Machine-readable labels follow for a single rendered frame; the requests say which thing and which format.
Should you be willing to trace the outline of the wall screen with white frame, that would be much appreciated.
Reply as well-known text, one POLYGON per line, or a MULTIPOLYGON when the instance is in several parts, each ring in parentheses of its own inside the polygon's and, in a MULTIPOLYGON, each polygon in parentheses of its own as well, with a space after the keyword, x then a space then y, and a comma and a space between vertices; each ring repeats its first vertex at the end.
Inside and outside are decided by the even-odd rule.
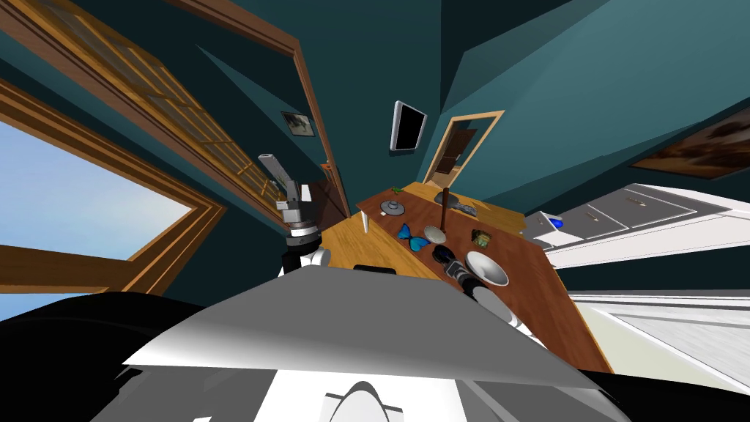
POLYGON ((411 152, 423 138, 427 114, 397 100, 394 103, 390 151, 411 152))

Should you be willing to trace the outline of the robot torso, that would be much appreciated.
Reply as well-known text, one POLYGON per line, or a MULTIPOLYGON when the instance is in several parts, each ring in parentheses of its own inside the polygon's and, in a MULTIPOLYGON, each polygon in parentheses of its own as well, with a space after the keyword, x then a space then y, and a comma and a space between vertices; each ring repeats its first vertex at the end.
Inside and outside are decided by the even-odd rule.
POLYGON ((127 359, 92 422, 631 422, 488 288, 309 266, 127 359))

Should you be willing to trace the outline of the wooden lattice glass door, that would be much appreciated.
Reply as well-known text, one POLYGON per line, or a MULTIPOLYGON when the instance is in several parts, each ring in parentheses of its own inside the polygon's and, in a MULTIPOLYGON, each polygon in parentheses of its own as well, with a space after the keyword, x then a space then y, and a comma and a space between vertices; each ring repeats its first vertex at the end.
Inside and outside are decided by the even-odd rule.
POLYGON ((71 0, 0 0, 0 13, 18 42, 286 229, 281 190, 161 61, 71 0))

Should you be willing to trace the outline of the wooden framed window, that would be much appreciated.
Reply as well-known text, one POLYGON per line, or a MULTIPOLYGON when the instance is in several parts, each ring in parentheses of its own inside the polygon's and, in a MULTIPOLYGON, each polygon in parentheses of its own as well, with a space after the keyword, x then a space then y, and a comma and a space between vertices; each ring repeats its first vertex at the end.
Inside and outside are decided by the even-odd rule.
POLYGON ((223 213, 0 79, 0 321, 70 297, 161 295, 223 213))

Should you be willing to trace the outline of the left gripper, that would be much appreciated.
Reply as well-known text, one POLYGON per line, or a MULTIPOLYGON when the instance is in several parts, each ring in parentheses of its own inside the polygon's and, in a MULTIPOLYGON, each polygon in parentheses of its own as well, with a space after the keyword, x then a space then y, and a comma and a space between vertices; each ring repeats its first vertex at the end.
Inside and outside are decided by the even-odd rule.
POLYGON ((290 226, 312 226, 315 224, 315 203, 308 185, 300 185, 287 174, 273 154, 258 156, 276 182, 286 190, 286 199, 276 201, 283 221, 290 226))

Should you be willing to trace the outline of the large brown framed picture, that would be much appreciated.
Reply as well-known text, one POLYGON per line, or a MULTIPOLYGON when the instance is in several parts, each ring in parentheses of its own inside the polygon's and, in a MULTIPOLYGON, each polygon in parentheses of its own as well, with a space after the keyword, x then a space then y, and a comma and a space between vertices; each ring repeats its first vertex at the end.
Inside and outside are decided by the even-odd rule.
POLYGON ((750 168, 750 107, 632 163, 631 167, 700 179, 716 179, 750 168))

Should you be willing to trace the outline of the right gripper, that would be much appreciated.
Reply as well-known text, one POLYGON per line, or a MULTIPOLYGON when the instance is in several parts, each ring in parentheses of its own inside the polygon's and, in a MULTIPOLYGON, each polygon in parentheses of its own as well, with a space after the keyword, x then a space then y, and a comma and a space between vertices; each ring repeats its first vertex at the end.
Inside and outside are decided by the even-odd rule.
POLYGON ((467 278, 467 271, 456 255, 444 245, 436 245, 432 251, 436 262, 442 265, 445 274, 457 281, 467 278))

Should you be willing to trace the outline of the brown wooden table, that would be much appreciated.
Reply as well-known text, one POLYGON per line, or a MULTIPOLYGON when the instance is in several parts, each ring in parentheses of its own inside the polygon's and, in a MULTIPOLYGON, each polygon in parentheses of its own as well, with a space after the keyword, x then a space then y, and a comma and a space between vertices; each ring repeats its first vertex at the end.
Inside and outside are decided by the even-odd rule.
MULTIPOLYGON (((377 226, 386 233, 389 242, 396 248, 396 252, 389 255, 389 265, 395 266, 398 259, 416 260, 433 277, 442 279, 455 289, 459 288, 458 282, 448 277, 432 257, 433 245, 414 252, 410 250, 407 241, 397 238, 403 223, 408 225, 415 236, 423 235, 426 226, 438 226, 441 223, 442 209, 437 203, 411 193, 395 194, 386 190, 358 203, 357 208, 368 217, 371 227, 377 226), (402 203, 405 213, 398 216, 383 215, 380 204, 387 200, 402 203)), ((490 290, 549 351, 577 369, 611 372, 611 366, 582 319, 579 309, 569 298, 539 246, 452 210, 447 211, 445 230, 445 244, 457 258, 465 259, 468 252, 477 251, 489 256, 507 273, 509 283, 506 286, 491 285, 490 290), (473 229, 491 235, 487 248, 479 248, 472 243, 473 229)))

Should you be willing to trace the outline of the brown door in doorway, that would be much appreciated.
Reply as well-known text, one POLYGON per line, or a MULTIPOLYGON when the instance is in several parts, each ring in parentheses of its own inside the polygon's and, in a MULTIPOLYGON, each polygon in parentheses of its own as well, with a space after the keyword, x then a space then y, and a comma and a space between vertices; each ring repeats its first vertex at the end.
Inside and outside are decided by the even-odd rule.
POLYGON ((435 169, 436 173, 449 174, 456 166, 457 160, 464 153, 474 137, 476 129, 455 130, 448 140, 448 145, 435 169))

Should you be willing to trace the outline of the blue butterfly figure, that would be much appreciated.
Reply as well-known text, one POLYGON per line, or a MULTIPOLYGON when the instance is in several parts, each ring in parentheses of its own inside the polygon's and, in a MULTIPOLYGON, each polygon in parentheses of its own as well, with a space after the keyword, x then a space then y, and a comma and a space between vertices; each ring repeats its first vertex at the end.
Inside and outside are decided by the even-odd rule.
POLYGON ((407 241, 410 250, 414 252, 418 252, 420 249, 423 249, 427 245, 431 244, 431 241, 426 239, 425 237, 412 235, 411 230, 406 223, 403 223, 401 225, 401 228, 397 233, 397 238, 407 241))

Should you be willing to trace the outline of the white cabinet with drawers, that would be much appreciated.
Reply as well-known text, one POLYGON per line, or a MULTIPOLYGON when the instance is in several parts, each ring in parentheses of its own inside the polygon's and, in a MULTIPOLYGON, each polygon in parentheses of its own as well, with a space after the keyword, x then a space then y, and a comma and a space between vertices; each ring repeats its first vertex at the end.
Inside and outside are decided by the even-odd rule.
POLYGON ((521 235, 557 269, 750 245, 750 203, 653 185, 524 222, 521 235))

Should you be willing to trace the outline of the small dark framed picture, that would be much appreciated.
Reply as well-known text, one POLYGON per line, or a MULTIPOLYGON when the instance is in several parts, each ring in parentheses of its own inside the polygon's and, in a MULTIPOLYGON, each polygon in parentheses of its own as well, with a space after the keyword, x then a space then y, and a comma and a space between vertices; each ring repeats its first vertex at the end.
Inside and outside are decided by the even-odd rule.
POLYGON ((281 114, 293 136, 315 136, 313 125, 306 115, 291 112, 282 112, 281 114))

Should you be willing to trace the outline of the large white bowl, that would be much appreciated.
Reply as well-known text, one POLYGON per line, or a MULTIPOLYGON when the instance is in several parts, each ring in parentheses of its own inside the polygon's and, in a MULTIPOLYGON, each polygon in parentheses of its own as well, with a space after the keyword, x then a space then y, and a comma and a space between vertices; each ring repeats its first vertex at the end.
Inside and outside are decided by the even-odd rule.
POLYGON ((470 251, 465 262, 468 268, 482 281, 495 286, 506 286, 509 283, 507 273, 489 256, 470 251))

